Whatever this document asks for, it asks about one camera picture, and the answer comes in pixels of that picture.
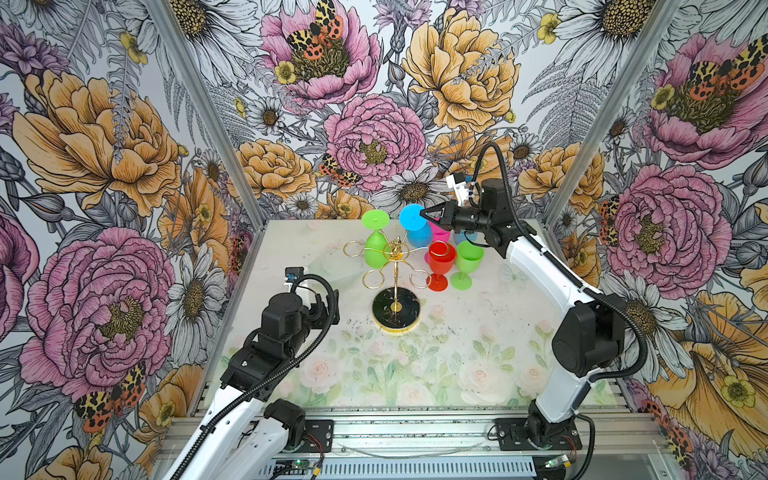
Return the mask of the red wine glass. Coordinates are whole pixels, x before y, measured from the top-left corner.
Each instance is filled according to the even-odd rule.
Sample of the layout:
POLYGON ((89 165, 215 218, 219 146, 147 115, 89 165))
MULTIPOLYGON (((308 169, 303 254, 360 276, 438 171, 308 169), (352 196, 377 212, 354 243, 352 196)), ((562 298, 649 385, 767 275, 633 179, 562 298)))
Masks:
POLYGON ((427 279, 430 290, 441 292, 447 289, 446 275, 451 271, 456 260, 456 249, 445 241, 434 241, 428 248, 426 261, 432 273, 427 279))

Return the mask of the green wine glass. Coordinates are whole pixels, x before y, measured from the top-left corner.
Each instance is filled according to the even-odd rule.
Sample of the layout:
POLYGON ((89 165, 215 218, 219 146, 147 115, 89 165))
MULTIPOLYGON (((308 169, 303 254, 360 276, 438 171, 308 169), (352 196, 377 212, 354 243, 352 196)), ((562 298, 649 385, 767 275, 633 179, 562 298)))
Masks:
POLYGON ((469 290, 473 285, 471 274, 479 268, 483 258, 482 247, 470 241, 461 242, 456 248, 455 266, 458 272, 451 276, 451 286, 460 291, 469 290))
POLYGON ((385 211, 376 209, 366 212, 361 221, 363 227, 371 231, 363 249, 365 262, 371 269, 378 270, 388 262, 384 253, 388 239, 383 229, 389 224, 390 217, 385 211))

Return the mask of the light blue wine glass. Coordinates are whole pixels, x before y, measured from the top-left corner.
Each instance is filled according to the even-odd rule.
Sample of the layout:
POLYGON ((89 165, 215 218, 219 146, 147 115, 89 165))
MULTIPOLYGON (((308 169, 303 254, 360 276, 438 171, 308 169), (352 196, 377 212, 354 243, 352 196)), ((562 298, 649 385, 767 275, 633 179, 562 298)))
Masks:
POLYGON ((472 244, 479 244, 480 240, 478 239, 479 233, 478 232, 467 232, 467 231, 460 231, 455 232, 453 234, 453 242, 455 245, 459 245, 462 242, 470 242, 472 244))

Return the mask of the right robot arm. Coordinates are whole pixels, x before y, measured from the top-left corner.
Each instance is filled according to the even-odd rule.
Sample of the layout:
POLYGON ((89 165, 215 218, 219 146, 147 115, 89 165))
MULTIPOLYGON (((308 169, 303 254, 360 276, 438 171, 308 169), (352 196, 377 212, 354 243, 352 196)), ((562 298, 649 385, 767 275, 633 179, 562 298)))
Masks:
POLYGON ((551 447, 573 431, 592 386, 618 377, 611 366, 624 351, 624 308, 577 277, 518 218, 505 181, 477 183, 456 174, 447 186, 454 199, 424 209, 421 217, 445 231, 481 233, 486 246, 532 280, 560 315, 551 340, 556 365, 543 392, 530 403, 523 427, 532 447, 551 447))

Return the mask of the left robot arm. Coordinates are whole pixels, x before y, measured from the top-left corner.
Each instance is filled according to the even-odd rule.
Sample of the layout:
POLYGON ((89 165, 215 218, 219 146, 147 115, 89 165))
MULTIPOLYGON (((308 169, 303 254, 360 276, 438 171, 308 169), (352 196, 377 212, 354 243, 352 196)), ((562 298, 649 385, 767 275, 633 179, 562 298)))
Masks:
POLYGON ((313 352, 339 316, 339 292, 306 306, 295 292, 274 295, 260 327, 230 359, 199 427, 166 479, 253 479, 301 442, 304 410, 273 391, 313 352))

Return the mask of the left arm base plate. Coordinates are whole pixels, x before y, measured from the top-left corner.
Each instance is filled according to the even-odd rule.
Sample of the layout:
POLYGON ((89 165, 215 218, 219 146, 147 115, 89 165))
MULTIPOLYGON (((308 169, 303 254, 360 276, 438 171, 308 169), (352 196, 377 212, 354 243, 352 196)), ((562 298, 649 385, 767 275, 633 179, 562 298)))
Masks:
POLYGON ((295 445, 288 444, 285 453, 327 454, 332 451, 335 422, 330 419, 310 419, 295 445))

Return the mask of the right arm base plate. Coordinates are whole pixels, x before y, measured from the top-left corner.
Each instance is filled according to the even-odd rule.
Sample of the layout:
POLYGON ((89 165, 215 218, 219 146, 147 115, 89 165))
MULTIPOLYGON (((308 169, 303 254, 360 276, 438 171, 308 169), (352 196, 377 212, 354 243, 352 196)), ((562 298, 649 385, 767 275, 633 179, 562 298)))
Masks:
POLYGON ((498 418, 492 429, 501 451, 580 450, 582 441, 573 419, 548 423, 536 418, 498 418))

